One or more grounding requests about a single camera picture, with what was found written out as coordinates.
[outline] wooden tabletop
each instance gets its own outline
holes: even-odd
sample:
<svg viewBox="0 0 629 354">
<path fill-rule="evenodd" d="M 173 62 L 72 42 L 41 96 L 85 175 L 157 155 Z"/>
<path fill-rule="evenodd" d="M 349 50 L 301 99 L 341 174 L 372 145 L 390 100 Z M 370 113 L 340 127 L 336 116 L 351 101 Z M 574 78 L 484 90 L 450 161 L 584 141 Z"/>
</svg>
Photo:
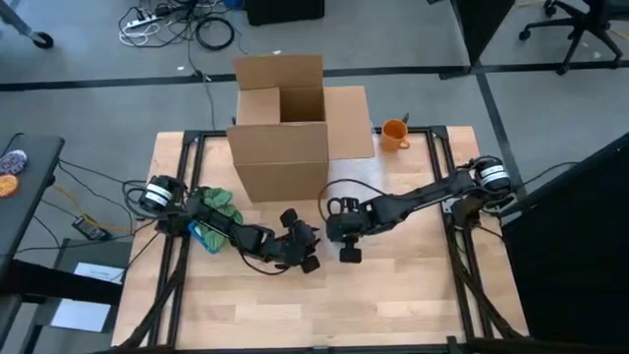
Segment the wooden tabletop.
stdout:
<svg viewBox="0 0 629 354">
<path fill-rule="evenodd" d="M 471 127 L 449 127 L 448 132 L 457 164 L 479 155 Z M 176 175 L 181 141 L 182 133 L 158 134 L 148 176 Z M 410 149 L 397 153 L 377 148 L 375 158 L 332 161 L 329 180 L 355 178 L 396 194 L 433 182 L 426 138 L 413 135 L 410 142 Z M 315 201 L 252 204 L 233 167 L 225 138 L 206 140 L 200 185 L 233 192 L 232 203 L 246 223 L 270 227 L 279 235 L 285 231 L 279 216 L 288 207 L 306 223 L 323 229 Z M 355 196 L 363 201 L 374 194 L 361 186 L 341 183 L 333 186 L 328 196 Z M 193 241 L 177 347 L 435 344 L 443 343 L 446 335 L 464 341 L 439 208 L 414 212 L 395 229 L 364 237 L 358 244 L 363 250 L 359 265 L 339 263 L 339 246 L 320 231 L 316 255 L 321 268 L 310 274 L 296 267 L 279 276 L 261 275 L 246 267 L 235 249 L 226 247 L 219 255 L 211 255 Z M 500 232 L 497 220 L 484 215 L 482 222 Z M 131 257 L 153 234 L 145 230 L 136 236 Z M 473 238 L 487 296 L 505 319 L 526 333 L 502 242 L 480 229 L 474 230 Z M 163 238 L 153 242 L 129 270 L 113 344 L 124 341 L 150 307 L 162 247 Z M 178 253 L 178 244 L 174 250 Z M 255 264 L 273 270 L 271 265 Z M 476 306 L 473 300 L 470 303 L 475 330 L 481 335 Z M 169 312 L 167 305 L 161 343 Z"/>
</svg>

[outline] chair leg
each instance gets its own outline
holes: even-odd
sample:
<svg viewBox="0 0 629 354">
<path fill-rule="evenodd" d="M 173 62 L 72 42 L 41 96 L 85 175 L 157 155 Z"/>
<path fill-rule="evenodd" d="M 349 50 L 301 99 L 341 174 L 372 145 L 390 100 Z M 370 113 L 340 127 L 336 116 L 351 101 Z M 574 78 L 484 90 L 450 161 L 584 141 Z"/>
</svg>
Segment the chair leg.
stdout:
<svg viewBox="0 0 629 354">
<path fill-rule="evenodd" d="M 558 8 L 560 8 L 560 9 L 562 9 L 563 11 L 568 13 L 568 15 L 572 16 L 573 18 L 580 19 L 580 18 L 586 16 L 586 14 L 584 14 L 583 12 L 577 10 L 572 5 L 568 5 L 568 4 L 563 3 L 561 1 L 555 1 L 553 5 L 558 7 Z"/>
<path fill-rule="evenodd" d="M 579 46 L 579 43 L 581 42 L 581 37 L 583 36 L 584 31 L 585 29 L 583 28 L 574 29 L 574 32 L 573 32 L 574 38 L 572 39 L 572 44 L 570 44 L 570 49 L 568 49 L 568 53 L 566 54 L 566 57 L 563 59 L 563 63 L 561 64 L 561 67 L 557 70 L 557 74 L 563 75 L 567 73 L 568 70 L 570 70 L 570 60 L 572 59 L 574 52 L 577 50 L 577 46 Z"/>
<path fill-rule="evenodd" d="M 524 27 L 524 30 L 541 28 L 541 27 L 557 27 L 557 26 L 577 26 L 577 21 L 575 19 L 559 19 L 559 20 L 542 21 L 538 23 L 528 24 Z"/>
<path fill-rule="evenodd" d="M 616 55 L 616 57 L 613 60 L 613 63 L 617 67 L 618 63 L 620 62 L 620 58 L 622 58 L 623 54 L 622 54 L 622 50 L 620 50 L 616 42 L 614 42 L 613 39 L 611 39 L 609 34 L 607 34 L 607 32 L 604 29 L 592 30 L 592 34 L 595 35 L 598 39 L 600 39 L 600 41 L 605 43 L 605 45 L 607 45 L 607 47 L 609 47 L 609 49 L 611 49 L 611 51 Z"/>
</svg>

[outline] cardboard box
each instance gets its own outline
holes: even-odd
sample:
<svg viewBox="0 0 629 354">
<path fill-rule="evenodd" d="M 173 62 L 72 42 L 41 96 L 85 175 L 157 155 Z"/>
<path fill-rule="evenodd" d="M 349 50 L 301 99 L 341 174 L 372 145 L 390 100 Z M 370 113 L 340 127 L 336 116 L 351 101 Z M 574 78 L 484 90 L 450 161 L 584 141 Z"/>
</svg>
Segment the cardboard box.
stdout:
<svg viewBox="0 0 629 354">
<path fill-rule="evenodd" d="M 363 87 L 323 87 L 320 55 L 234 60 L 236 126 L 227 138 L 252 202 L 315 200 L 329 160 L 373 157 Z"/>
</svg>

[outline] paper sheet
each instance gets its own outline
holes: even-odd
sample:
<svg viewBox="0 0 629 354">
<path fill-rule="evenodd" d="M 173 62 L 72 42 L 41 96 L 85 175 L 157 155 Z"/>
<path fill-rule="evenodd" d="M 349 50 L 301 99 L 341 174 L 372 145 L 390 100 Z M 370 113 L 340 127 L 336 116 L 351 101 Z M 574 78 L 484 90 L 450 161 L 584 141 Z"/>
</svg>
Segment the paper sheet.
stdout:
<svg viewBox="0 0 629 354">
<path fill-rule="evenodd" d="M 74 274 L 88 276 L 95 279 L 121 283 L 122 276 L 119 275 L 123 269 L 106 266 L 79 263 Z M 94 304 L 85 301 L 75 301 L 63 299 L 57 308 L 51 325 L 90 331 L 102 331 L 107 314 L 111 309 L 110 305 Z"/>
</svg>

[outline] gray floor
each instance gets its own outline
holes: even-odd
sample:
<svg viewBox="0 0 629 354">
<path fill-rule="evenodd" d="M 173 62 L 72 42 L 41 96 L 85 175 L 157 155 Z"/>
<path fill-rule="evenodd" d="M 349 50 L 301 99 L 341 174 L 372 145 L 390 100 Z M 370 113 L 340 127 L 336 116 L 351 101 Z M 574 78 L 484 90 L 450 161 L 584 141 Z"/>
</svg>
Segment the gray floor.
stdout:
<svg viewBox="0 0 629 354">
<path fill-rule="evenodd" d="M 18 12 L 36 30 L 50 32 L 57 44 L 51 51 L 41 51 L 12 29 L 0 26 L 0 84 L 190 75 L 185 44 L 137 50 L 118 41 L 118 19 L 135 4 L 129 0 L 22 0 Z M 242 13 L 226 17 L 243 33 L 245 50 L 321 53 L 326 69 L 467 63 L 448 2 L 430 7 L 420 0 L 328 1 L 322 20 L 259 28 L 247 25 Z M 514 7 L 487 47 L 484 64 L 560 61 L 569 45 L 568 29 L 534 29 L 527 43 L 517 40 L 523 25 L 539 20 L 543 20 L 539 6 Z M 613 27 L 629 32 L 622 24 Z M 629 52 L 629 40 L 615 40 Z M 576 60 L 611 58 L 597 40 L 585 37 L 583 42 Z M 212 74 L 233 72 L 231 59 L 242 55 L 236 45 L 218 53 L 207 53 L 197 44 L 191 49 L 196 65 Z M 487 78 L 524 180 L 552 164 L 580 160 L 629 130 L 629 101 L 624 96 L 627 69 L 573 71 L 564 77 L 540 72 L 488 74 Z M 436 75 L 371 76 L 327 79 L 325 84 L 365 86 L 376 126 L 406 112 L 412 125 L 471 125 L 483 153 L 501 154 L 474 77 L 443 82 Z M 210 84 L 209 89 L 215 124 L 222 129 L 235 115 L 237 86 Z M 145 176 L 157 132 L 210 129 L 209 112 L 201 84 L 0 92 L 3 131 L 59 134 L 67 141 L 64 158 L 122 179 Z M 81 171 L 77 175 L 99 193 L 120 194 L 115 184 Z M 99 221 L 124 225 L 124 212 L 91 197 L 62 172 L 57 176 Z M 70 206 L 54 191 L 46 192 L 45 198 Z M 72 219 L 58 211 L 42 205 L 37 215 L 60 236 L 80 238 L 70 227 Z M 22 247 L 52 245 L 43 229 L 33 224 Z M 21 258 L 50 266 L 55 253 L 24 253 Z M 16 352 L 31 314 L 32 307 L 24 306 L 2 353 Z M 41 340 L 51 343 L 56 352 L 82 353 L 84 346 L 59 343 L 66 340 L 97 347 L 107 342 L 106 336 L 102 338 L 51 329 Z M 46 351 L 39 347 L 36 352 Z"/>
</svg>

